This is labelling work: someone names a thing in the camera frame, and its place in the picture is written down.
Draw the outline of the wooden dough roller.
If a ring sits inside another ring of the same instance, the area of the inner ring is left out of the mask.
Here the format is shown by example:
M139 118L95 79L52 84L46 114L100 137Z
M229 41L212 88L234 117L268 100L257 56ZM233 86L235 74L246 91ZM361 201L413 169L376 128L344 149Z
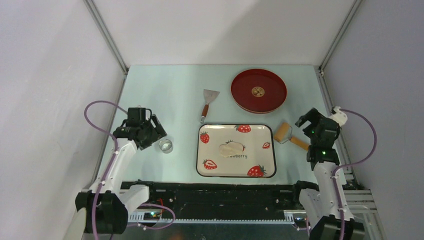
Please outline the wooden dough roller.
M309 144L293 135L293 128L287 122L283 122L273 134L273 139L279 144L290 142L301 149L308 151Z

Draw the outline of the strawberry print rectangular tray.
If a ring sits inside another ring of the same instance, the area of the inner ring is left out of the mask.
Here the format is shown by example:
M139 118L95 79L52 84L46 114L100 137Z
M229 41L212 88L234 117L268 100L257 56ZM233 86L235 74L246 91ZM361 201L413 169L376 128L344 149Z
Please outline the strawberry print rectangular tray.
M203 177L271 178L277 172L273 133L264 124L204 124L196 156Z

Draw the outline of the white dough piece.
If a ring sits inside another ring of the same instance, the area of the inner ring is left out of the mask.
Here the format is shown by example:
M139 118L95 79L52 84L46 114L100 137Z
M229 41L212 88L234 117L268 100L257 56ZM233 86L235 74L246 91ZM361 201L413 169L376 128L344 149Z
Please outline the white dough piece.
M222 157L228 158L230 156L240 155L245 149L245 146L240 142L229 141L221 144L218 147L219 153Z

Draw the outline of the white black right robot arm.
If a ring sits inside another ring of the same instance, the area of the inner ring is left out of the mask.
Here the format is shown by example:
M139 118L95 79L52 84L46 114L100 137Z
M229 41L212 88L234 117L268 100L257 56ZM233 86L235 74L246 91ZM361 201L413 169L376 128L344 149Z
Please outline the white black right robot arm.
M336 106L326 117L316 108L302 115L295 123L310 139L306 161L310 163L316 183L298 181L291 194L291 204L306 211L311 240L362 240L365 227L348 207L340 177L343 174L335 141L338 139L347 115Z

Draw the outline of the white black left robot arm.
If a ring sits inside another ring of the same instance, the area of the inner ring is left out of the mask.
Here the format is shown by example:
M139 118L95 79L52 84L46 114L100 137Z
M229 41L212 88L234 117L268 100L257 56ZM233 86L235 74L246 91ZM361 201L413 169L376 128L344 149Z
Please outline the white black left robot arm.
M112 139L110 160L89 190L75 198L77 210L85 209L85 234L122 234L129 215L140 205L153 208L158 194L146 185L136 184L121 193L124 174L138 151L149 148L167 136L152 110L130 107L127 118L109 136Z

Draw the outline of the round red lacquer tray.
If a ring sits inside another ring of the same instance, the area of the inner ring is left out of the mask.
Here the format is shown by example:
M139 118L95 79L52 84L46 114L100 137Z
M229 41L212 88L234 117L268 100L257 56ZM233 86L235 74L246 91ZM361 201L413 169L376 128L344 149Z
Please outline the round red lacquer tray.
M230 92L235 103L254 114L268 114L286 100L285 82L275 73L260 68L240 72L231 82Z

